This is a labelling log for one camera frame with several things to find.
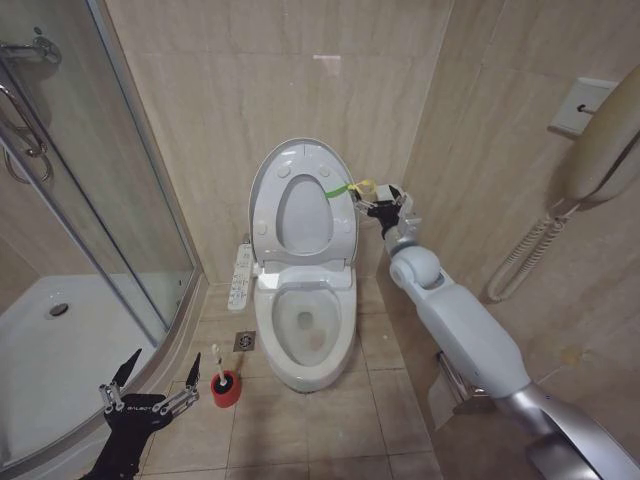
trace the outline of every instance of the yellow tape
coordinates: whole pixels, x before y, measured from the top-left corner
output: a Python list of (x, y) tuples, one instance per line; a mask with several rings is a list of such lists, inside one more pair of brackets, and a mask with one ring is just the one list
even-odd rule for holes
[(361, 182), (347, 185), (347, 188), (349, 190), (355, 190), (360, 195), (367, 195), (376, 191), (376, 182), (368, 178), (366, 180), (362, 180)]

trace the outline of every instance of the tiled floor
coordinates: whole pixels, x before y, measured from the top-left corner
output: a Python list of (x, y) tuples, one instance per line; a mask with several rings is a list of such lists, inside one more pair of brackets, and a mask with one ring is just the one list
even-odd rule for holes
[[(200, 400), (149, 442), (143, 480), (441, 479), (402, 355), (373, 278), (359, 280), (358, 338), (338, 381), (312, 394), (282, 384), (256, 345), (232, 353), (235, 333), (256, 330), (253, 310), (226, 310), (228, 286), (207, 295), (200, 323), (172, 389), (202, 353)], [(242, 376), (232, 408), (209, 390), (216, 342)]]

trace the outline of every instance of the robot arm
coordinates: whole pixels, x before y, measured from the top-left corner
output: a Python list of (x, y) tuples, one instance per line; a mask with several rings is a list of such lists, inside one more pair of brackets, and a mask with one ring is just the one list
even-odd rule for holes
[(417, 244), (420, 218), (398, 187), (378, 187), (376, 202), (356, 196), (356, 207), (382, 226), (390, 274), (416, 305), (418, 316), (451, 364), (482, 388), (530, 434), (527, 449), (546, 479), (635, 479), (640, 466), (609, 433), (580, 409), (533, 383), (516, 343), (489, 311), (440, 267), (438, 257)]
[(391, 255), (393, 281), (415, 303), (418, 316), (453, 366), (494, 399), (531, 383), (518, 346), (465, 287), (440, 267), (438, 257), (417, 245), (420, 218), (411, 197), (398, 187), (378, 187), (382, 200), (356, 199), (359, 210), (377, 218)]

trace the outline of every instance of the red toilet brush holder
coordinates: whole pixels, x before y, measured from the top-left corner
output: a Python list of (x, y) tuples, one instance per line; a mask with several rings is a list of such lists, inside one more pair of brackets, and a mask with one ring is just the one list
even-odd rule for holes
[(226, 383), (220, 383), (220, 374), (216, 373), (211, 379), (211, 393), (213, 401), (220, 408), (228, 408), (238, 401), (242, 391), (240, 377), (231, 370), (224, 371)]

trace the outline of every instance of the coiled phone cord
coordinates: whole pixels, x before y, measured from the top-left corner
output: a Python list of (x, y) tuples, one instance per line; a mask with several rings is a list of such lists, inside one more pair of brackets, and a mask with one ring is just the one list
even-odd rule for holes
[[(502, 302), (513, 295), (518, 287), (529, 276), (531, 270), (540, 262), (545, 252), (553, 241), (562, 233), (565, 225), (571, 219), (571, 214), (575, 212), (580, 204), (573, 206), (568, 212), (552, 217), (549, 213), (545, 218), (540, 219), (529, 233), (516, 245), (509, 256), (500, 265), (498, 270), (487, 284), (487, 296), (493, 302)], [(512, 269), (522, 256), (530, 251), (527, 258), (521, 263), (520, 268), (511, 276), (502, 287), (498, 289), (505, 275)]]

